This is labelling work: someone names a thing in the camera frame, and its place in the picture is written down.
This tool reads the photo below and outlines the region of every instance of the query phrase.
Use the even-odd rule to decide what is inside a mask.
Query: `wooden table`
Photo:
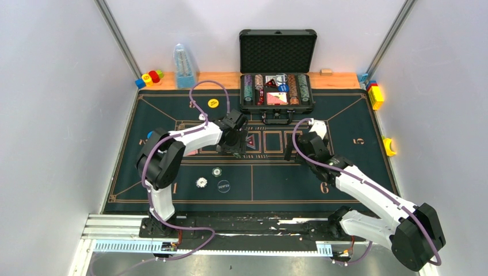
[[[239,89],[240,72],[201,72],[197,73],[198,80],[213,80],[220,82],[227,89]],[[356,73],[333,73],[332,76],[320,76],[319,73],[308,73],[312,88],[315,89],[359,89]],[[203,83],[197,89],[219,88],[213,83]],[[174,73],[165,72],[164,78],[157,84],[145,87],[150,90],[175,90]]]

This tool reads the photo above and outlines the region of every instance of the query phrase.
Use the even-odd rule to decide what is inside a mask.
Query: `white wall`
[[[439,213],[441,276],[486,275],[488,2],[418,1],[373,76],[402,194]]]
[[[199,71],[239,71],[242,29],[315,29],[311,71],[364,73],[404,0],[107,0],[142,71],[174,71],[185,44]]]
[[[93,1],[0,6],[0,267],[65,276],[135,97]]]

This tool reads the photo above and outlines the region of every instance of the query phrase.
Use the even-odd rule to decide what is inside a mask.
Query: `poker chip case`
[[[289,124],[293,114],[312,112],[314,100],[307,73],[316,40],[317,33],[310,29],[241,31],[241,111],[262,115],[265,124]],[[273,98],[283,91],[286,100],[283,95],[282,101]]]

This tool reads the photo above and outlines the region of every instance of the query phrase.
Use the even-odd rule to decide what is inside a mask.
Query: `yellow disc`
[[[390,138],[383,139],[384,149],[386,150],[386,155],[388,156],[394,156],[397,154],[391,149],[391,142],[392,140]]]
[[[142,80],[146,83],[147,86],[153,85],[153,80],[149,74],[144,74],[141,76]]]
[[[210,108],[216,108],[219,106],[219,101],[217,99],[210,99],[210,101],[208,101],[208,106]]]

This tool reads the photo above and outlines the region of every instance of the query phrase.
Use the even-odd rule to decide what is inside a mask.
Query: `red block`
[[[151,77],[151,79],[153,79],[152,82],[154,82],[154,83],[158,83],[161,80],[159,78],[158,73],[156,73],[156,71],[154,71],[154,70],[149,71],[149,73],[147,73],[147,74]]]

